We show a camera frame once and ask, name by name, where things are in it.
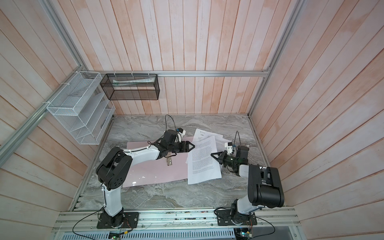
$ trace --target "mounting plate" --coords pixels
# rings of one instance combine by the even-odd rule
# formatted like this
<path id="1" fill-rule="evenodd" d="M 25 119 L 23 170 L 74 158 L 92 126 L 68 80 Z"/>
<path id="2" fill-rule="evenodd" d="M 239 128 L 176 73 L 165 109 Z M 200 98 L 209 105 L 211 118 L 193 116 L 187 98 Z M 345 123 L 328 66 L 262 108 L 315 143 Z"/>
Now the mounting plate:
<path id="1" fill-rule="evenodd" d="M 219 226 L 234 226 L 231 218 L 231 210 L 217 210 L 216 211 L 217 215 L 217 224 Z M 243 222 L 239 225 L 257 225 L 257 220 L 254 215 L 250 215 L 250 220 Z"/>
<path id="2" fill-rule="evenodd" d="M 105 229 L 111 228 L 109 224 L 107 224 L 107 219 L 103 217 L 104 215 L 100 215 L 100 220 L 97 223 L 97 229 Z M 139 220 L 138 212 L 125 212 L 123 218 L 123 225 L 121 228 L 137 228 L 137 222 Z"/>

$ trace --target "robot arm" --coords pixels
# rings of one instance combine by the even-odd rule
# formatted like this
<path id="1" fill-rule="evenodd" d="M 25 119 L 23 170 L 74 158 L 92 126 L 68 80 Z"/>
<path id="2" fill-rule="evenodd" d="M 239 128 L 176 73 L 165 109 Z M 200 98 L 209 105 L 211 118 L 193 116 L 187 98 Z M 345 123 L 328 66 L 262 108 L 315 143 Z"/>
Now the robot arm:
<path id="1" fill-rule="evenodd" d="M 185 130 L 167 130 L 164 135 L 149 144 L 147 147 L 137 149 L 120 149 L 114 147 L 96 169 L 96 174 L 101 182 L 104 192 L 104 209 L 101 219 L 104 224 L 118 228 L 124 219 L 121 204 L 121 186 L 127 177 L 129 168 L 135 164 L 160 159 L 169 152 L 189 152 L 195 146 L 189 141 L 181 141 Z"/>

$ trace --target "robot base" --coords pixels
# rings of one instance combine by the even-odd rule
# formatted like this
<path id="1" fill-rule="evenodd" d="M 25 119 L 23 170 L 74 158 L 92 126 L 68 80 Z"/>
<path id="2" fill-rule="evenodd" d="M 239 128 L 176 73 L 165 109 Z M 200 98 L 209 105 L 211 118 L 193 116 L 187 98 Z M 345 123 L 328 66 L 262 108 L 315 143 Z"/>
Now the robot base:
<path id="1" fill-rule="evenodd" d="M 217 224 L 219 226 L 232 225 L 257 225 L 257 220 L 254 215 L 245 215 L 237 212 L 237 199 L 232 204 L 230 210 L 217 210 Z"/>
<path id="2" fill-rule="evenodd" d="M 126 212 L 121 210 L 116 216 L 111 217 L 105 211 L 102 212 L 97 223 L 97 229 L 104 228 L 137 228 L 137 222 L 139 219 L 138 212 Z"/>

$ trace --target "vent grille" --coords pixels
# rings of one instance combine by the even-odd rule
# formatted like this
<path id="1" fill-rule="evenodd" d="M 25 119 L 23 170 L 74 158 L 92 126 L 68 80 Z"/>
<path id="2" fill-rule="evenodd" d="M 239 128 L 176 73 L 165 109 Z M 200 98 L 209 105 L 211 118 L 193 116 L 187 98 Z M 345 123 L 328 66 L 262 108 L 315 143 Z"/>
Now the vent grille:
<path id="1" fill-rule="evenodd" d="M 106 232 L 79 232 L 79 234 L 97 240 L 108 239 L 109 231 Z M 122 239 L 214 239 L 214 238 L 235 238 L 233 228 L 217 229 L 172 229 L 172 230 L 137 230 L 122 235 Z M 65 233 L 61 240 L 88 239 L 72 232 Z"/>

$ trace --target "printed document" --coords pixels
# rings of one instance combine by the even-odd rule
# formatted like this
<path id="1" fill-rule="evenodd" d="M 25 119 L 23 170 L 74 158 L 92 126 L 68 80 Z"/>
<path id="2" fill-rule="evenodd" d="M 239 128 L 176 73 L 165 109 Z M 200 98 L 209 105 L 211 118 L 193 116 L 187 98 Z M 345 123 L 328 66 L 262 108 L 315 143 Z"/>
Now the printed document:
<path id="1" fill-rule="evenodd" d="M 211 156 L 217 152 L 215 136 L 192 142 L 195 148 L 188 153 L 188 184 L 221 178 L 220 164 Z"/>

